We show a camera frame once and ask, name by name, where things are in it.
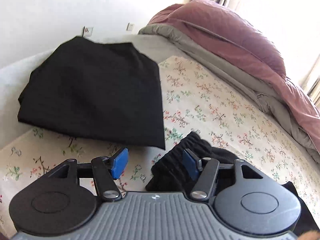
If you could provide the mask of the black pants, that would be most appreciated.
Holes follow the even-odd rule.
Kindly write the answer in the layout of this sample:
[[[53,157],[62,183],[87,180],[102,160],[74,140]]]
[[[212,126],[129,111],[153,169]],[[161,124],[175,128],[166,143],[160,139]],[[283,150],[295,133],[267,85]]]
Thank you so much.
[[[234,164],[238,157],[232,152],[223,148],[212,147],[209,142],[200,138],[195,132],[190,132],[175,147],[166,153],[151,168],[153,178],[146,185],[149,192],[170,192],[181,191],[189,194],[194,187],[193,181],[186,168],[182,164],[183,150],[189,148],[197,157],[209,157],[217,159],[221,164]],[[234,174],[232,171],[219,171],[216,193],[234,184]],[[300,201],[302,211],[300,218],[293,231],[297,236],[311,230],[319,230],[311,212],[299,197],[297,190],[291,181],[283,184],[282,187],[291,191]]]

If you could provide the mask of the floral bed sheet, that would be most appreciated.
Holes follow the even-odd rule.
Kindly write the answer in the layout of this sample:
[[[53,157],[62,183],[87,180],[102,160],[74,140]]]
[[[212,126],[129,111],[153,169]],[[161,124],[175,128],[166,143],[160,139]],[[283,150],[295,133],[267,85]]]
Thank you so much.
[[[1,233],[7,237],[16,232],[9,203],[17,192],[68,158],[87,163],[119,150],[112,142],[74,139],[18,123],[17,99],[47,57],[39,54],[1,70]],[[195,132],[278,183],[292,182],[319,221],[318,166],[272,117],[194,61],[173,56],[159,70],[167,150]]]

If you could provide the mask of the folded black garment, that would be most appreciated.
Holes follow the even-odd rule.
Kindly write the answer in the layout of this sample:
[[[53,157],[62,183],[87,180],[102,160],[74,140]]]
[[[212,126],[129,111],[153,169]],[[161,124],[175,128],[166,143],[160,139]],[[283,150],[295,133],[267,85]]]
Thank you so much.
[[[76,138],[165,149],[159,67],[131,43],[75,37],[31,72],[19,122]]]

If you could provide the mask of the pink and grey duvet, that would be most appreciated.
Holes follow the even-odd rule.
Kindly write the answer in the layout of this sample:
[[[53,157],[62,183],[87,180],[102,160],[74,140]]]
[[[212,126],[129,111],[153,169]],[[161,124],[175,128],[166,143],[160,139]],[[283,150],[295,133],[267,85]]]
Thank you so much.
[[[159,35],[251,98],[319,160],[319,110],[286,75],[275,46],[246,20],[210,0],[174,4],[140,30]]]

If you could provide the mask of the white wall socket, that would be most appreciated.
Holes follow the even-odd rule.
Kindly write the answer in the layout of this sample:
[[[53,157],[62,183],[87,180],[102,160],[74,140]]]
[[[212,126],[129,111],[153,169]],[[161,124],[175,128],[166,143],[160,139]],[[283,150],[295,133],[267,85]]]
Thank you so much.
[[[93,33],[93,27],[84,26],[82,31],[83,37],[91,37]]]

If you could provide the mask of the white wall switch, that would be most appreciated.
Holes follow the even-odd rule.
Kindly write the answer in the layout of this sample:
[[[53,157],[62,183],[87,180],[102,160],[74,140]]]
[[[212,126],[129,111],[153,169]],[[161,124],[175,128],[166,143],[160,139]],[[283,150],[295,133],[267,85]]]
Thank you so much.
[[[126,30],[127,30],[127,31],[133,31],[134,26],[135,26],[135,24],[134,24],[134,23],[128,23],[128,24],[127,24],[127,28],[126,28]]]

